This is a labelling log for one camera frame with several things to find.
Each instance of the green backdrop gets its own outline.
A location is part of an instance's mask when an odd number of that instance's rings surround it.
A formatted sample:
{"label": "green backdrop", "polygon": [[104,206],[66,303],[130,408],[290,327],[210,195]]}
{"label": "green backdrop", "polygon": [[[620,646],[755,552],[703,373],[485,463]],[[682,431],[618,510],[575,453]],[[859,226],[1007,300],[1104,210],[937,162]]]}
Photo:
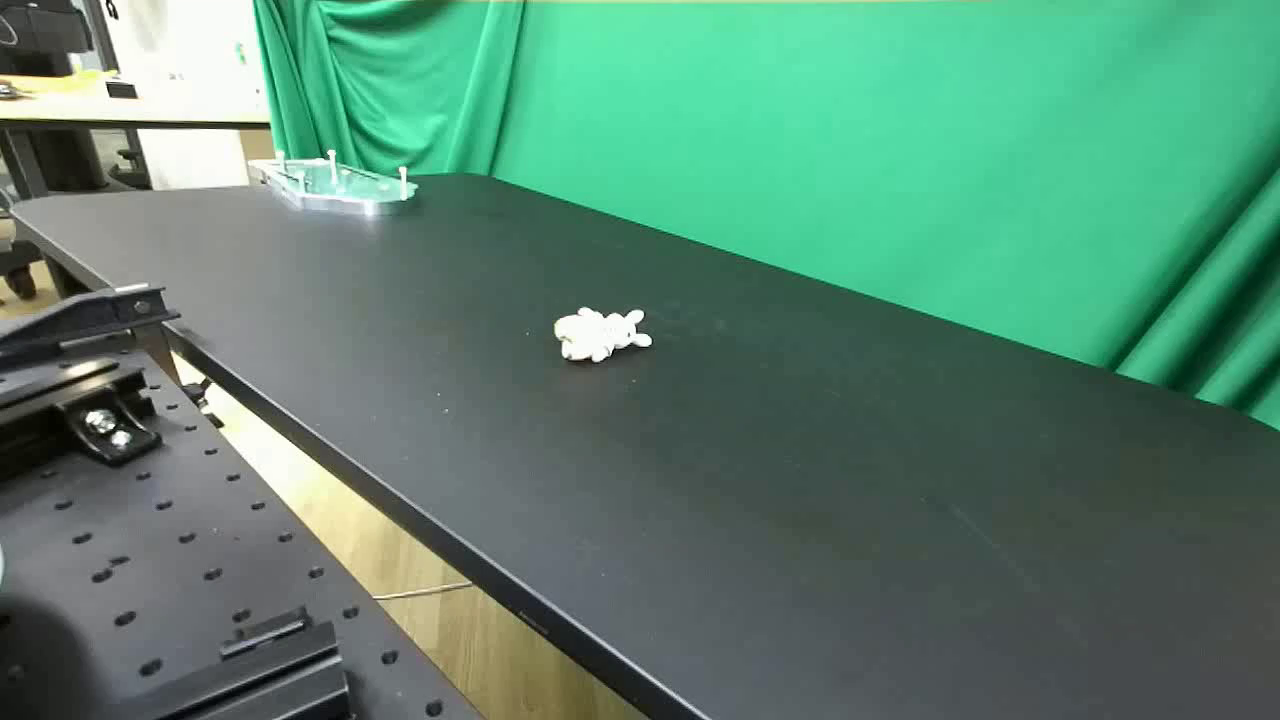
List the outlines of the green backdrop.
{"label": "green backdrop", "polygon": [[256,8],[290,152],[493,171],[1280,423],[1278,0]]}

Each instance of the black tabletop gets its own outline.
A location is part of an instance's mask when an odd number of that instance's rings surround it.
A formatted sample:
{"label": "black tabletop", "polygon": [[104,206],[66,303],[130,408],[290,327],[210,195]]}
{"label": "black tabletop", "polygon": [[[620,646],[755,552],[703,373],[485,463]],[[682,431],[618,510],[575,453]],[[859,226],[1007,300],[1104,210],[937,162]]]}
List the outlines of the black tabletop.
{"label": "black tabletop", "polygon": [[[656,715],[1280,711],[1254,421],[493,180],[17,219],[169,283],[204,366]],[[656,347],[565,363],[581,303]]]}

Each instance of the metal plate with holes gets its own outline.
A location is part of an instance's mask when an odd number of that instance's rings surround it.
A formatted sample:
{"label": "metal plate with holes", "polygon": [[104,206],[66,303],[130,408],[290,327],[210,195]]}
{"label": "metal plate with holes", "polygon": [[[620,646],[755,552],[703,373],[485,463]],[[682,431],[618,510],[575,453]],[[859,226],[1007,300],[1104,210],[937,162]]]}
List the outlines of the metal plate with holes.
{"label": "metal plate with holes", "polygon": [[149,377],[156,453],[125,468],[0,456],[0,715],[94,715],[293,609],[336,625],[361,720],[478,715],[189,394]]}

